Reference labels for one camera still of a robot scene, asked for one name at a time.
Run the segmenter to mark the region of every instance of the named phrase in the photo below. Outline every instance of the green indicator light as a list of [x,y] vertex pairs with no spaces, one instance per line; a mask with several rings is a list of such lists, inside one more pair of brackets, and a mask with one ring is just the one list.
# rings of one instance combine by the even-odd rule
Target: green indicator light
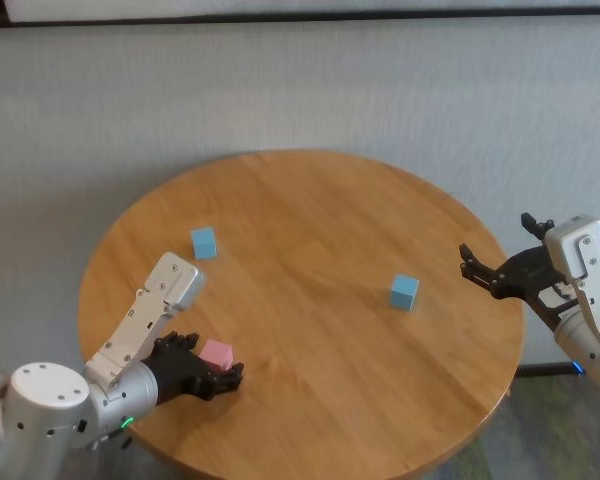
[[135,418],[129,417],[124,422],[122,422],[122,425],[120,425],[120,428],[124,430],[129,425],[131,425],[134,421],[135,421]]

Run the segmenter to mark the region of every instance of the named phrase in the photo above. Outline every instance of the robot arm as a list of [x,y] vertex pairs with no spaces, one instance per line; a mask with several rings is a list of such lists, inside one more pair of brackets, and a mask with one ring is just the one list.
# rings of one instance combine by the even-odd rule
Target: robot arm
[[600,388],[600,220],[580,215],[555,226],[551,220],[537,223],[528,213],[521,220],[542,245],[494,271],[463,244],[462,275],[494,298],[524,300]]
[[84,376],[51,363],[25,365],[10,377],[0,371],[0,480],[51,480],[68,448],[115,435],[156,405],[237,390],[241,363],[217,374],[191,351],[198,335],[158,338],[203,284],[194,266],[166,253]]

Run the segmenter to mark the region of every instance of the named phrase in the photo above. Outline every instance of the pink cube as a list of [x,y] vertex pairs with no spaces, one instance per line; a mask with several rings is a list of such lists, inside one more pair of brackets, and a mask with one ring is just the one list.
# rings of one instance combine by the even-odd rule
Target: pink cube
[[233,348],[216,340],[207,340],[198,356],[214,373],[226,372],[233,366]]

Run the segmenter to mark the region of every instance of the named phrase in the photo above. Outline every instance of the floor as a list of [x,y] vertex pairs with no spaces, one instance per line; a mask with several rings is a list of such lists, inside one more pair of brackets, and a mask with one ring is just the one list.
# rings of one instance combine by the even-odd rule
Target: floor
[[[60,476],[184,480],[137,443],[75,451]],[[514,382],[479,438],[423,480],[600,480],[600,394],[586,377]]]

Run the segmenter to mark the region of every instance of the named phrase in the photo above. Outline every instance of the blue light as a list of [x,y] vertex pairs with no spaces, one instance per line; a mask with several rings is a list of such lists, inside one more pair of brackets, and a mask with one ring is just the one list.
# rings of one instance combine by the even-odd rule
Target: blue light
[[584,374],[584,368],[582,368],[578,362],[572,362],[573,363],[573,368],[576,369],[576,372],[578,372],[578,375],[583,375]]

